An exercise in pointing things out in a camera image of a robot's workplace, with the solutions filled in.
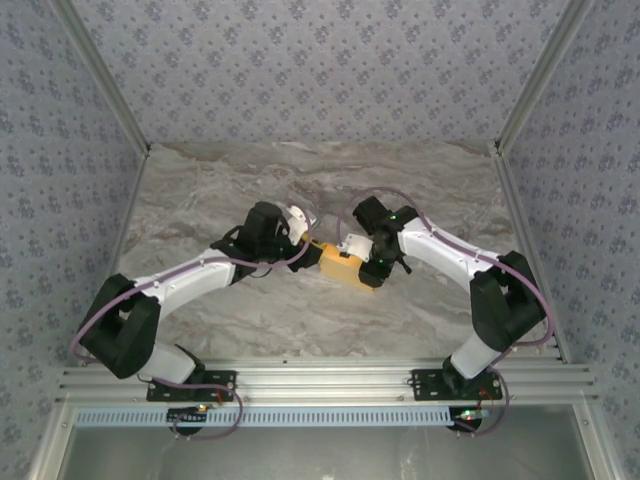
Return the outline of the aluminium frame cross rail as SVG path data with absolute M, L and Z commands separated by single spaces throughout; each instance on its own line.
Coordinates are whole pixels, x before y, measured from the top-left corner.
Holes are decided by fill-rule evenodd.
M 237 392 L 252 406 L 391 406 L 412 404 L 408 384 L 414 369 L 431 369 L 440 360 L 400 358 L 241 358 L 211 360 L 211 370 L 239 374 Z M 565 405 L 600 399 L 595 372 L 557 359 L 516 358 L 498 365 L 511 401 L 520 405 Z M 57 403 L 129 406 L 142 403 L 146 386 L 135 377 L 116 379 L 102 366 L 62 370 Z

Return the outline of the small circuit board with LED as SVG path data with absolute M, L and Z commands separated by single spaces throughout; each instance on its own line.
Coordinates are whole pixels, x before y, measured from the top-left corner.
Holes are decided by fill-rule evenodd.
M 475 435 L 491 410 L 481 407 L 450 407 L 449 413 L 453 422 L 448 426 L 449 430 L 457 434 Z
M 203 405 L 170 408 L 166 413 L 166 422 L 177 436 L 191 436 L 201 431 L 207 420 L 208 408 Z

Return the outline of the yellow paper box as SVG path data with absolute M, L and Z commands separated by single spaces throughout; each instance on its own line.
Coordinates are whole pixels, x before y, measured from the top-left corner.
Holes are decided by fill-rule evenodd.
M 323 275 L 366 292 L 374 291 L 373 287 L 366 285 L 359 278 L 360 267 L 363 265 L 362 259 L 345 254 L 330 243 L 323 243 L 321 248 L 322 254 L 318 265 Z

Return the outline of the aluminium frame post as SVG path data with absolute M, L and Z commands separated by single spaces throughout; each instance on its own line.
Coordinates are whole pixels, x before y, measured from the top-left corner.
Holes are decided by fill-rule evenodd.
M 567 0 L 564 10 L 495 140 L 499 155 L 505 156 L 513 147 L 594 3 L 595 0 Z
M 141 155 L 146 155 L 149 143 L 72 1 L 47 1 L 128 140 Z

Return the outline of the grey metal panel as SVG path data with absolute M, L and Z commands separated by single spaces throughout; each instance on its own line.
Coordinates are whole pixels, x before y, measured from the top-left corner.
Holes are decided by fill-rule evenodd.
M 60 480 L 594 480 L 572 428 L 246 428 L 188 442 L 160 428 L 79 428 Z

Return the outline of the aluminium table side rail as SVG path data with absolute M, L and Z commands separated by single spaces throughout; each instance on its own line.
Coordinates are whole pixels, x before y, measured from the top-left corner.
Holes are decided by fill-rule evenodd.
M 497 142 L 489 143 L 492 149 L 492 158 L 496 161 L 497 177 L 501 185 L 502 193 L 509 210 L 514 234 L 521 252 L 527 257 L 537 285 L 550 306 L 555 330 L 553 338 L 556 341 L 559 357 L 563 363 L 571 363 L 572 358 L 568 350 L 565 335 L 561 328 L 560 317 L 554 304 L 554 299 L 546 279 L 545 271 L 537 250 L 536 243 L 528 222 L 528 216 L 519 195 L 514 175 L 507 157 L 502 153 Z
M 129 230 L 129 225 L 131 222 L 131 218 L 133 215 L 133 211 L 135 208 L 135 203 L 139 194 L 140 186 L 142 183 L 142 179 L 144 176 L 144 170 L 147 163 L 147 160 L 150 155 L 151 146 L 147 145 L 143 150 L 140 158 L 140 163 L 136 170 L 136 175 L 134 178 L 133 187 L 131 189 L 130 195 L 128 197 L 128 201 L 126 204 L 126 209 L 124 211 L 122 222 L 120 224 L 120 228 L 116 237 L 116 241 L 114 244 L 114 249 L 112 251 L 112 255 L 110 258 L 107 275 L 110 276 L 118 272 L 119 261 L 122 256 L 125 241 L 127 238 L 127 233 Z

